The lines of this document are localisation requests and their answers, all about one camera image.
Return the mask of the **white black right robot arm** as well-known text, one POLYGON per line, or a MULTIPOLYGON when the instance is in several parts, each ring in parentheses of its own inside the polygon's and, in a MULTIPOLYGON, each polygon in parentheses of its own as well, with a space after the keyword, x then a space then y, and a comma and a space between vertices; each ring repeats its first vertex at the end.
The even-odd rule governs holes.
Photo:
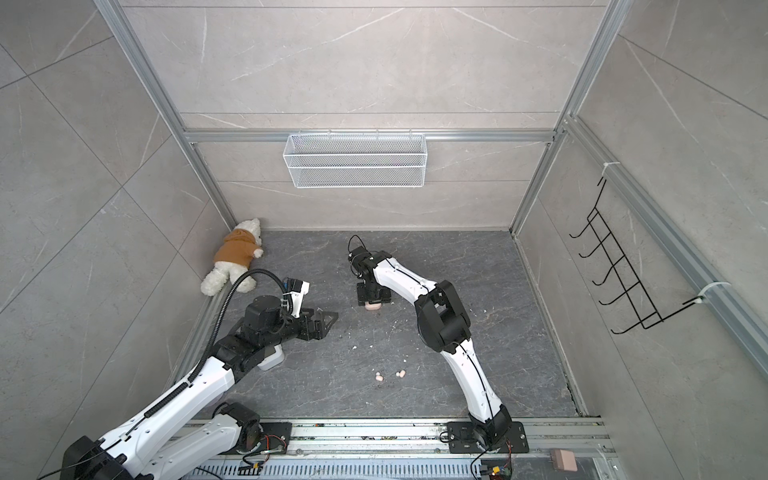
POLYGON ((360 280, 360 305, 388 303, 394 293, 413 304, 419 336, 446 360, 464 394, 480 448, 500 448, 512 418, 480 364, 470 332, 471 320, 455 287, 448 281, 435 282, 418 275, 386 251, 371 252, 360 246, 348 254, 348 260, 360 280))

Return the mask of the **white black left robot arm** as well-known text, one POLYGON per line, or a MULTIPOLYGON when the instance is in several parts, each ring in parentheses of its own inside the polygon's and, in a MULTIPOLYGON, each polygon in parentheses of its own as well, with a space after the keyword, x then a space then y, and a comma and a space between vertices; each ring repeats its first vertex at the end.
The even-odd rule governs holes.
POLYGON ((265 435, 260 416, 240 403, 222 403, 212 419, 175 439, 189 420, 215 402, 255 368, 270 369, 283 360, 291 339, 322 340, 338 313, 306 308, 308 283, 281 280, 259 268, 246 271, 238 284, 256 275, 275 281, 277 296, 256 297, 225 336, 213 332, 190 373, 129 420, 96 440, 73 442, 53 471, 59 479, 176 479, 207 459, 235 449, 256 451, 265 435))

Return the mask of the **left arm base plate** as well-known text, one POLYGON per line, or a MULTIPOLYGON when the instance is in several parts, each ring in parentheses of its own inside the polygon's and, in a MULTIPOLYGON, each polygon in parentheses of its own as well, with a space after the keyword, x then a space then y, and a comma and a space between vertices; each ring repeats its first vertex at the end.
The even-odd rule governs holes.
POLYGON ((291 442, 293 424, 290 422, 261 423, 257 430, 243 434, 227 454, 286 453, 291 442))

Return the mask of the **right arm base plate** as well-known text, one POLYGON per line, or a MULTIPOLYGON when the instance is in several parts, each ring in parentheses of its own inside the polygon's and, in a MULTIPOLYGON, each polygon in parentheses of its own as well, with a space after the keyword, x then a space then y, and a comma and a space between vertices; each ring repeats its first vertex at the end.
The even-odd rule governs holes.
POLYGON ((500 435, 487 435, 471 422, 449 422, 438 434, 438 440, 448 446, 451 454, 477 454, 482 452, 530 452, 527 435, 521 422, 513 421, 500 435))

